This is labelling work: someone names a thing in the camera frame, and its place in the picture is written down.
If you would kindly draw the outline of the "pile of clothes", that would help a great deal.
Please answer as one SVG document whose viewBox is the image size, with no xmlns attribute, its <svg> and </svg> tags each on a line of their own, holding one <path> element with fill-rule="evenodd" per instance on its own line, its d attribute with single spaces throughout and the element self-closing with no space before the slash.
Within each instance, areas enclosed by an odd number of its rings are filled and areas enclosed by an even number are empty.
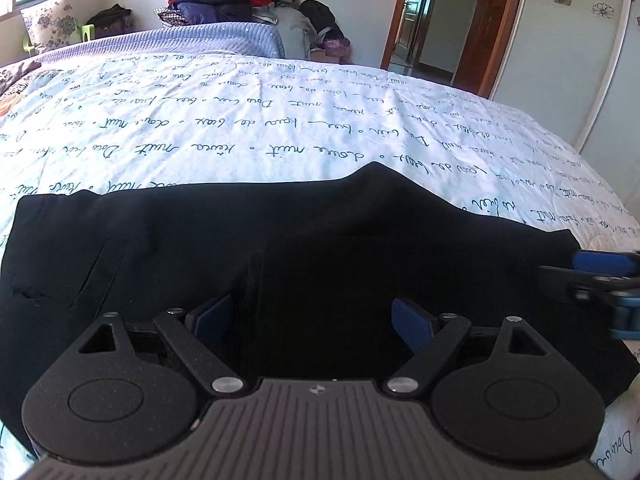
<svg viewBox="0 0 640 480">
<path fill-rule="evenodd" d="M 164 0 L 154 11 L 165 27 L 221 23 L 273 26 L 284 56 L 348 64 L 352 45 L 331 9 L 318 0 Z"/>
</svg>

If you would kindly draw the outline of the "floral pillow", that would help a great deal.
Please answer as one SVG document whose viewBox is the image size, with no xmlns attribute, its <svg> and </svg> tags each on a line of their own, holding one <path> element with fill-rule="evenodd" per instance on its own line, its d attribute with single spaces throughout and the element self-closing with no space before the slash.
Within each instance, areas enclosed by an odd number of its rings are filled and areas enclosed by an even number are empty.
<svg viewBox="0 0 640 480">
<path fill-rule="evenodd" d="M 21 10 L 28 39 L 37 54 L 81 40 L 72 0 L 46 0 Z"/>
</svg>

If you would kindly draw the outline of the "black bag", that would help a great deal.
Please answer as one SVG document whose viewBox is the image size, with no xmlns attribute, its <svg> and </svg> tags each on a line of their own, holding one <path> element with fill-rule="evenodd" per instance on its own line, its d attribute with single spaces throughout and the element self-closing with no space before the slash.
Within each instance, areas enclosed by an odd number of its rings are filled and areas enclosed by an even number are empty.
<svg viewBox="0 0 640 480">
<path fill-rule="evenodd" d="M 134 31 L 134 17 L 130 9 L 114 4 L 88 19 L 88 24 L 94 26 L 96 39 L 130 34 Z"/>
</svg>

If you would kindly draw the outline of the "brown wooden door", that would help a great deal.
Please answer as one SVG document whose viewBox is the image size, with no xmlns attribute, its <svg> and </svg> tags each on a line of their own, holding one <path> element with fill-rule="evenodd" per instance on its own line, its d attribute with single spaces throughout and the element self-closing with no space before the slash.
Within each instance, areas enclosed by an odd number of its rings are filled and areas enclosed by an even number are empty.
<svg viewBox="0 0 640 480">
<path fill-rule="evenodd" d="M 381 66 L 487 98 L 522 0 L 396 0 Z"/>
</svg>

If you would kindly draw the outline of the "white sliding wardrobe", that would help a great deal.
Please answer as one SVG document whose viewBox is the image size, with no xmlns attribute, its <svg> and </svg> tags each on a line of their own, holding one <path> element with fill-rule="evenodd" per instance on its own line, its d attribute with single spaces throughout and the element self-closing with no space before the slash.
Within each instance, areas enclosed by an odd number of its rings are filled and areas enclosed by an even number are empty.
<svg viewBox="0 0 640 480">
<path fill-rule="evenodd" d="M 637 205 L 639 0 L 524 0 L 494 98 L 577 148 Z"/>
</svg>

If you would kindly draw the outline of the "light blue script bedsheet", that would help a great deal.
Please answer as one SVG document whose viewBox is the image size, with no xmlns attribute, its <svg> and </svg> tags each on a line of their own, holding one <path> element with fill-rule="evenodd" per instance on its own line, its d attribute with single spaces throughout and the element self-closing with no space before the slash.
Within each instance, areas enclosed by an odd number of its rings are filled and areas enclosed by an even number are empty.
<svg viewBox="0 0 640 480">
<path fill-rule="evenodd" d="M 204 182 L 322 181 L 369 162 L 454 206 L 589 249 L 637 220 L 574 148 L 515 108 L 367 67 L 59 50 L 1 121 L 1 227 L 18 201 Z"/>
</svg>

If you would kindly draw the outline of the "purple blue blanket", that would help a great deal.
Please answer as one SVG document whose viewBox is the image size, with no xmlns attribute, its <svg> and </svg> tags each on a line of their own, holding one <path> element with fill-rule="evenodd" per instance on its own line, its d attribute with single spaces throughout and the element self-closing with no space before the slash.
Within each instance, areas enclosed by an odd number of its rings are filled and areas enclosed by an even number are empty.
<svg viewBox="0 0 640 480">
<path fill-rule="evenodd" d="M 285 58 L 285 48 L 276 26 L 225 22 L 144 30 L 95 39 L 36 55 L 32 59 L 52 63 L 75 56 L 127 53 L 231 53 Z"/>
</svg>

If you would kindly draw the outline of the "black pants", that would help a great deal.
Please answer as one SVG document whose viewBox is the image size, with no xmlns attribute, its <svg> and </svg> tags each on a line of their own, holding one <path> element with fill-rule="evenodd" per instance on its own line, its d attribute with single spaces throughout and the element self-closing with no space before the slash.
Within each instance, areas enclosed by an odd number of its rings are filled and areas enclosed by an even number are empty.
<svg viewBox="0 0 640 480">
<path fill-rule="evenodd" d="M 547 299 L 567 230 L 473 214 L 371 162 L 334 181 L 27 195 L 1 267 L 1 418 L 101 314 L 148 322 L 230 299 L 210 345 L 241 377 L 382 380 L 408 358 L 392 303 L 479 326 L 518 315 L 615 401 L 639 364 L 603 322 Z"/>
</svg>

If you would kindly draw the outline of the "green chair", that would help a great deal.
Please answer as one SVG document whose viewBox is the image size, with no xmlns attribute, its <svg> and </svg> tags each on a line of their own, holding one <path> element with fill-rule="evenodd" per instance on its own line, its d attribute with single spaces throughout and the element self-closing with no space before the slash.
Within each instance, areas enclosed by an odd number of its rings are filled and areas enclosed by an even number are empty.
<svg viewBox="0 0 640 480">
<path fill-rule="evenodd" d="M 96 39 L 96 28 L 93 24 L 79 25 L 78 32 L 80 33 L 82 42 L 92 41 Z M 29 36 L 27 34 L 23 36 L 22 48 L 28 56 L 36 54 L 36 49 L 30 42 Z"/>
</svg>

